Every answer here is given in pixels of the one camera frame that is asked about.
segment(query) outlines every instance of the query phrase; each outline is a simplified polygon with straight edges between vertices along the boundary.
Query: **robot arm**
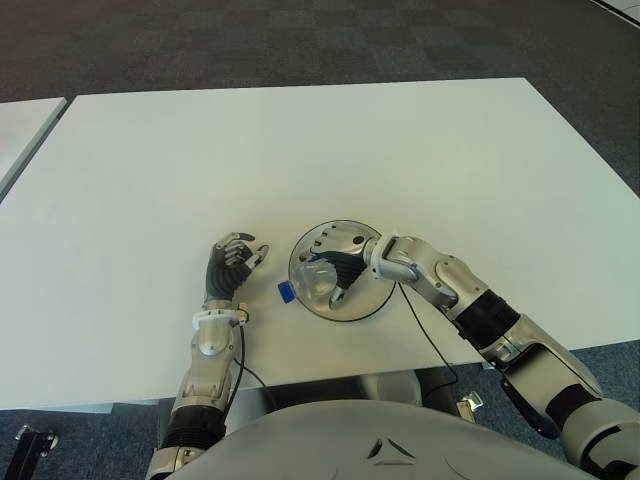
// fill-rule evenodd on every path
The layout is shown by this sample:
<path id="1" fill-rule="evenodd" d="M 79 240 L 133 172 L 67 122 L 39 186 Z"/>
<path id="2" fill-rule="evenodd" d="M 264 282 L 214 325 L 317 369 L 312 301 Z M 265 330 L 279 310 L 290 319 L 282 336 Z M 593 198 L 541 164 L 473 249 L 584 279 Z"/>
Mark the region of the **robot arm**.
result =
<path id="1" fill-rule="evenodd" d="M 502 372 L 502 388 L 541 435 L 561 438 L 568 460 L 603 479 L 640 478 L 640 414 L 603 398 L 591 372 L 533 320 L 517 313 L 457 258 L 425 241 L 389 235 L 345 246 L 327 229 L 311 249 L 360 272 L 412 287 Z"/>
<path id="2" fill-rule="evenodd" d="M 147 480 L 166 478 L 225 435 L 230 366 L 236 352 L 234 331 L 248 320 L 246 305 L 233 307 L 233 294 L 269 250 L 263 245 L 251 252 L 244 242 L 252 240 L 246 233 L 230 233 L 211 251 L 205 302 L 193 317 L 191 366 L 182 379 L 162 443 L 151 458 Z"/>

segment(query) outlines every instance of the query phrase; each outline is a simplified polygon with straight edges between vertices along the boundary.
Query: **metal bracket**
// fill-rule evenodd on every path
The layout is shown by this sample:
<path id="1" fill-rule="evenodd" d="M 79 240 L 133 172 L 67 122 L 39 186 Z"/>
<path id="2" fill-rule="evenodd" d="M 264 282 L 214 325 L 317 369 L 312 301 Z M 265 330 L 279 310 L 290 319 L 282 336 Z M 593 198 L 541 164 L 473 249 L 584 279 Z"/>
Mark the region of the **metal bracket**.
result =
<path id="1" fill-rule="evenodd" d="M 475 391 L 469 392 L 459 402 L 456 402 L 460 417 L 472 423 L 476 423 L 475 412 L 483 405 L 484 402 Z"/>
<path id="2" fill-rule="evenodd" d="M 28 480 L 33 476 L 38 460 L 48 456 L 58 444 L 58 435 L 53 430 L 39 432 L 30 425 L 23 425 L 15 438 L 19 443 L 4 480 Z"/>

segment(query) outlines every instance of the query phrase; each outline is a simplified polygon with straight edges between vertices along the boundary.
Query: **table surface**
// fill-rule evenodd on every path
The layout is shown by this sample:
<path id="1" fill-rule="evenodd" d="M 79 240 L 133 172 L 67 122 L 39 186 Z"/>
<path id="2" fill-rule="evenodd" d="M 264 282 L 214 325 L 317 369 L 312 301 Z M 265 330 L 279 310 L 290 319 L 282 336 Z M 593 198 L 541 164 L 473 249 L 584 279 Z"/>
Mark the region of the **table surface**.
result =
<path id="1" fill-rule="evenodd" d="M 568 348 L 640 337 L 640 200 L 524 79 L 81 96 L 0 208 L 0 407 L 175 395 L 232 230 L 272 246 L 236 297 L 268 384 L 439 364 L 398 291 L 346 324 L 282 302 L 335 218 L 459 256 Z"/>
<path id="2" fill-rule="evenodd" d="M 0 103 L 0 193 L 65 103 L 64 98 Z"/>

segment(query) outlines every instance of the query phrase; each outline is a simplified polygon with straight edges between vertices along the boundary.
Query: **gray carpet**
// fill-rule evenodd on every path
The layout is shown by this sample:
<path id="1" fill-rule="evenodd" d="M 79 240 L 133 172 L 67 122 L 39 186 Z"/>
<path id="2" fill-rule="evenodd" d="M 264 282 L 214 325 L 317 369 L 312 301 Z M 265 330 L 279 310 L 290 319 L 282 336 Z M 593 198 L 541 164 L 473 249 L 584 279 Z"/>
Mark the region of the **gray carpet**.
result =
<path id="1" fill-rule="evenodd" d="M 3 0 L 0 101 L 523 76 L 640 194 L 639 42 L 588 0 Z M 639 342 L 578 356 L 612 398 L 640 408 Z M 517 415 L 496 372 L 457 370 L 458 391 L 487 401 L 480 423 L 561 455 Z M 155 407 L 130 405 L 107 416 L 0 412 L 0 472 L 31 423 L 62 435 L 36 479 L 142 478 L 156 422 Z"/>

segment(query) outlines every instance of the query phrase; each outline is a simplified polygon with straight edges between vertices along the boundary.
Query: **black cable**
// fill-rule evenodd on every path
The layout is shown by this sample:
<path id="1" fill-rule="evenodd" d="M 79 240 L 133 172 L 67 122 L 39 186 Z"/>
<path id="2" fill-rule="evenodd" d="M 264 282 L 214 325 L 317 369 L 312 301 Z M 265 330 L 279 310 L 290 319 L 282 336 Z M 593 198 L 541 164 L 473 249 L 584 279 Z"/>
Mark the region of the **black cable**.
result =
<path id="1" fill-rule="evenodd" d="M 237 358 L 234 358 L 233 361 L 236 362 L 238 365 L 240 365 L 240 362 L 238 361 Z M 278 409 L 278 404 L 276 403 L 275 398 L 273 398 L 273 395 L 269 391 L 269 387 L 267 387 L 267 384 L 264 383 L 262 379 L 258 376 L 258 374 L 253 370 L 251 370 L 249 367 L 245 365 L 243 368 L 246 370 L 246 372 L 249 375 L 255 378 L 258 381 L 258 383 L 260 383 L 260 385 L 262 385 L 262 390 L 264 391 L 265 395 L 269 399 L 269 403 L 271 403 L 271 408 L 273 409 L 272 411 L 275 412 Z"/>
<path id="2" fill-rule="evenodd" d="M 453 370 L 453 368 L 451 368 L 451 365 L 449 365 L 449 362 L 447 362 L 445 360 L 444 355 L 442 355 L 442 353 L 440 352 L 438 347 L 436 347 L 436 344 L 433 343 L 433 340 L 431 340 L 431 337 L 429 336 L 427 331 L 422 326 L 422 322 L 420 322 L 420 319 L 418 318 L 418 314 L 416 313 L 415 309 L 413 308 L 413 305 L 411 304 L 411 301 L 409 300 L 409 297 L 407 296 L 407 293 L 404 291 L 404 288 L 402 288 L 402 284 L 398 283 L 398 287 L 400 287 L 400 291 L 402 292 L 402 296 L 407 301 L 407 305 L 409 305 L 409 308 L 411 309 L 411 313 L 413 313 L 413 318 L 415 318 L 416 322 L 418 322 L 418 325 L 420 326 L 420 330 L 422 330 L 422 333 L 424 334 L 424 336 L 427 338 L 427 340 L 429 340 L 429 343 L 431 344 L 433 349 L 438 353 L 438 355 L 440 356 L 440 359 L 444 362 L 446 367 L 449 369 L 449 371 L 453 375 L 453 380 L 450 380 L 448 382 L 442 383 L 442 384 L 438 385 L 437 387 L 432 388 L 427 393 L 425 393 L 423 395 L 423 398 L 426 400 L 426 398 L 429 395 L 431 395 L 433 392 L 435 392 L 436 390 L 440 390 L 441 388 L 448 387 L 450 385 L 455 385 L 458 382 L 458 375 Z"/>
<path id="3" fill-rule="evenodd" d="M 247 314 L 247 321 L 249 320 L 249 313 L 243 310 Z M 229 415 L 229 410 L 231 409 L 231 404 L 233 400 L 236 398 L 236 394 L 238 393 L 238 388 L 240 387 L 240 380 L 242 380 L 242 372 L 245 370 L 244 367 L 244 359 L 245 359 L 245 344 L 244 344 L 244 328 L 240 325 L 240 345 L 242 346 L 242 352 L 240 354 L 240 370 L 238 371 L 238 378 L 236 378 L 236 383 L 233 386 L 233 390 L 231 391 L 231 395 L 229 396 L 229 401 L 227 402 L 227 406 L 224 408 L 222 421 L 224 422 L 227 419 L 227 415 Z"/>

